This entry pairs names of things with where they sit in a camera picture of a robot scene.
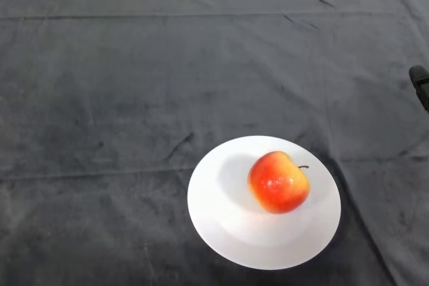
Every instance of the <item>black object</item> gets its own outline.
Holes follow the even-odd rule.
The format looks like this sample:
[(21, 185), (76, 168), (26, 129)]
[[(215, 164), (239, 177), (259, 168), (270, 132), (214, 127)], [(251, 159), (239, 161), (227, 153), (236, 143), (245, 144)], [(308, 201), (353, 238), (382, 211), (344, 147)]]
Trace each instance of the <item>black object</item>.
[(423, 66), (415, 65), (410, 68), (410, 78), (418, 99), (429, 112), (429, 72)]

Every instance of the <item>tablecloth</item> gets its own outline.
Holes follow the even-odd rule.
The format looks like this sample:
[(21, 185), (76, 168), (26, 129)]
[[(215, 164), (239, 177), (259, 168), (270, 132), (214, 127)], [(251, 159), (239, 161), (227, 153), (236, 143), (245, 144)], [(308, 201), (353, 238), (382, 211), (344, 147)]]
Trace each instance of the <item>tablecloth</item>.
[[(0, 0), (0, 285), (427, 285), (429, 0)], [(198, 161), (271, 135), (340, 190), (280, 271), (212, 251)]]

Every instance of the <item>dark gray tablecloth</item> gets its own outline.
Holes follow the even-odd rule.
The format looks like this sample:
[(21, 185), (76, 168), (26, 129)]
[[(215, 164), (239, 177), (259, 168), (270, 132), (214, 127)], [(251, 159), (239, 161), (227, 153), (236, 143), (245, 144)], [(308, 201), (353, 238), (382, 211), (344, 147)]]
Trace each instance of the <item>dark gray tablecloth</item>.
[[(427, 285), (429, 0), (0, 0), (0, 285)], [(197, 235), (218, 144), (272, 135), (333, 174), (330, 243), (283, 271)]]

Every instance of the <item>apple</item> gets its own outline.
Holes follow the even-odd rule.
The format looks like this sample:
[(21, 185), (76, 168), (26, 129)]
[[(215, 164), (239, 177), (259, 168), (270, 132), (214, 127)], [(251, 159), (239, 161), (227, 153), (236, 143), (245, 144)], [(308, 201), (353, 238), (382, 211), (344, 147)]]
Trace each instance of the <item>apple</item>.
[(306, 175), (282, 151), (260, 157), (250, 169), (247, 185), (261, 207), (272, 214), (296, 209), (310, 193)]

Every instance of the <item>white plate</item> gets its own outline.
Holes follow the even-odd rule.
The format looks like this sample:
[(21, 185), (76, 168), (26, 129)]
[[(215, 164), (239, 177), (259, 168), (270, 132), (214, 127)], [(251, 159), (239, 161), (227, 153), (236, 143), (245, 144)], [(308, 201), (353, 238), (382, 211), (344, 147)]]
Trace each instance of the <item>white plate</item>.
[[(263, 210), (247, 188), (247, 174), (262, 155), (284, 151), (310, 181), (310, 194), (287, 214)], [(333, 238), (341, 215), (338, 188), (313, 154), (275, 137), (240, 137), (202, 158), (189, 182), (188, 208), (201, 238), (218, 254), (256, 269), (304, 263)]]

